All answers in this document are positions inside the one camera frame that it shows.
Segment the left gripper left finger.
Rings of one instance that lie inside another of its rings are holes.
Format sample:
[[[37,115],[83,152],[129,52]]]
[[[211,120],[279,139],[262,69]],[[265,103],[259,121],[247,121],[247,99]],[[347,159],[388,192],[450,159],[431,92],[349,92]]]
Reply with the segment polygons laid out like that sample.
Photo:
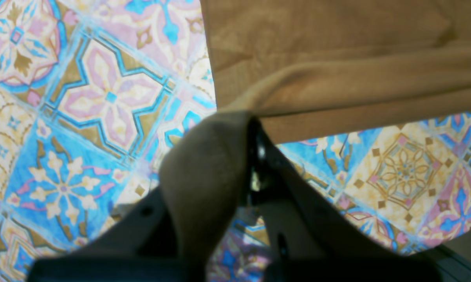
[[[161,188],[98,239],[68,255],[40,258],[28,282],[203,282],[204,266],[182,259]]]

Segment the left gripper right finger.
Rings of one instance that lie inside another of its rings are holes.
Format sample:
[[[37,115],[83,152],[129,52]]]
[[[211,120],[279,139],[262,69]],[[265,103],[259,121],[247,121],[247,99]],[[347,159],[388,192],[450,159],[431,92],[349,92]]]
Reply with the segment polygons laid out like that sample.
[[[427,259],[397,254],[365,236],[308,184],[270,141],[248,125],[248,164],[259,188],[247,205],[262,216],[273,261],[264,282],[441,282]]]

